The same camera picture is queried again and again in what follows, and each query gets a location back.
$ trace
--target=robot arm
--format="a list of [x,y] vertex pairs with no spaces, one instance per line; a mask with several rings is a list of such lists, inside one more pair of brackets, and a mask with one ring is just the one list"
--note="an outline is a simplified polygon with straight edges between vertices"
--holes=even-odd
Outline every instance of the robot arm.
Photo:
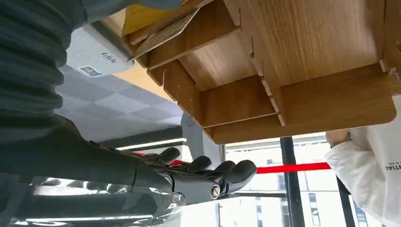
[[0,173],[157,188],[182,194],[187,204],[211,201],[242,188],[256,172],[243,161],[214,171],[168,167],[145,157],[85,141],[75,125],[57,116],[58,70],[74,29],[133,4],[176,7],[182,0],[0,1]]

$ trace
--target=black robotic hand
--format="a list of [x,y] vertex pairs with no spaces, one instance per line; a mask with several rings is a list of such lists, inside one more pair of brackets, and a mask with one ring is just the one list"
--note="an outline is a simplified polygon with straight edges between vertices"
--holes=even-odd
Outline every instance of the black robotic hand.
[[181,193],[188,205],[215,200],[240,190],[257,170],[249,160],[238,164],[225,161],[216,169],[209,170],[211,161],[206,156],[200,156],[188,164],[167,165],[179,155],[178,149],[168,148],[160,154],[147,154],[140,158],[172,185],[172,191]]

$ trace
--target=red rope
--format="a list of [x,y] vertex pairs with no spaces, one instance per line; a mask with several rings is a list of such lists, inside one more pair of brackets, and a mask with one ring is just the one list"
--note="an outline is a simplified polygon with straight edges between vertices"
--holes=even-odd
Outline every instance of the red rope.
[[[178,164],[187,164],[180,160],[174,160],[170,165],[175,166]],[[310,170],[322,170],[331,169],[329,164],[325,162],[320,163],[308,163],[308,164],[292,164],[292,165],[282,165],[282,166],[269,166],[269,167],[258,167],[257,174],[271,174],[271,173],[289,173],[298,171],[310,171]]]

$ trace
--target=white device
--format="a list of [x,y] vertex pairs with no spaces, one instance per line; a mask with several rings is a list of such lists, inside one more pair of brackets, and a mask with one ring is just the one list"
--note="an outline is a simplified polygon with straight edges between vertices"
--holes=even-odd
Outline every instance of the white device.
[[101,22],[75,30],[67,49],[67,65],[91,78],[131,69],[131,58],[120,38]]

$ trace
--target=gray carpet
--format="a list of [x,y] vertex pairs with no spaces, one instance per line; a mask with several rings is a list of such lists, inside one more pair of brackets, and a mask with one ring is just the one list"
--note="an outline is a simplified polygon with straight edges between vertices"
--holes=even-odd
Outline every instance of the gray carpet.
[[69,66],[60,69],[64,84],[56,88],[69,118],[87,140],[103,141],[180,125],[182,110],[166,99],[113,75],[88,78]]

